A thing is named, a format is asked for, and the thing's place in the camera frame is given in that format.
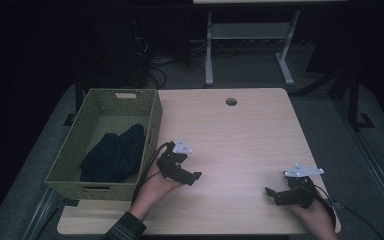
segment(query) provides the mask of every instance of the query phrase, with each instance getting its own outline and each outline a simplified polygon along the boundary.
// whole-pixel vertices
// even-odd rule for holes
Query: floor
[[[204,56],[200,44],[202,42],[193,43],[196,57],[189,64],[171,61],[167,56],[154,59],[158,70],[151,70],[153,78],[144,88],[155,88],[155,81],[158,86],[163,84],[164,89],[210,88],[204,84]],[[276,87],[292,93],[323,77],[322,74],[306,72],[312,44],[294,44],[287,63],[296,83],[287,86],[274,56],[282,44],[272,41],[216,43],[214,85],[211,88]],[[384,114],[376,98],[361,86],[359,113],[366,113],[375,127],[354,131],[346,120],[347,95],[339,101],[328,96],[332,83],[305,96],[291,96],[292,105],[317,165],[325,170],[322,177],[330,197],[347,207],[336,209],[342,225],[341,239],[380,239],[347,209],[364,217],[384,238],[384,190],[377,181],[379,176],[370,167],[374,160],[384,173]],[[68,126],[63,126],[64,122],[74,112],[74,88],[70,87],[56,106],[0,209],[0,240],[97,238],[58,233],[57,223],[61,214],[58,207],[64,199],[49,191],[43,183],[69,131]],[[309,235],[289,238],[313,239]],[[237,236],[234,239],[265,238]]]

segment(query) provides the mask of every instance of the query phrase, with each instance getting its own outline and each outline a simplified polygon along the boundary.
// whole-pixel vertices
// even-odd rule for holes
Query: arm
[[[308,231],[310,231],[310,233],[317,239],[339,240],[339,237],[333,228],[329,214],[319,201],[313,200],[310,207],[307,209],[301,208],[297,205],[291,205],[288,207],[301,219]]]
[[[138,239],[145,231],[143,221],[151,209],[160,203],[171,191],[183,184],[167,181],[153,163],[147,174],[147,181],[140,188],[135,202],[120,220],[101,238],[103,240]]]

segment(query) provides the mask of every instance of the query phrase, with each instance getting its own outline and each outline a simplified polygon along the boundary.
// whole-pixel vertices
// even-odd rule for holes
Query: dark sleeve
[[[101,240],[135,240],[145,231],[146,226],[130,212],[124,215],[102,236]]]

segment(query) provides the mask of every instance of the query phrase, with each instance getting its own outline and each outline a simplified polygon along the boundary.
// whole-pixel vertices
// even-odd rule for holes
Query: light wood surface
[[[345,2],[348,0],[193,0],[194,4],[226,3],[311,3],[311,2]]]
[[[145,234],[297,234],[306,230],[264,187],[288,190],[282,172],[294,163],[316,166],[283,89],[159,91],[159,145],[184,138],[193,153],[182,164],[202,176],[155,207]],[[235,98],[236,106],[228,106]],[[320,176],[311,177],[322,188]],[[103,234],[129,202],[80,201],[65,207],[62,234]]]

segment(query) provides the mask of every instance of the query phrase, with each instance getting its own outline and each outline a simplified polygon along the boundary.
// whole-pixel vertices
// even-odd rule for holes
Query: green basket
[[[69,199],[130,201],[140,174],[157,148],[162,112],[157,90],[91,89],[45,183]],[[103,135],[121,135],[137,123],[146,133],[139,173],[122,183],[80,182],[80,164]]]

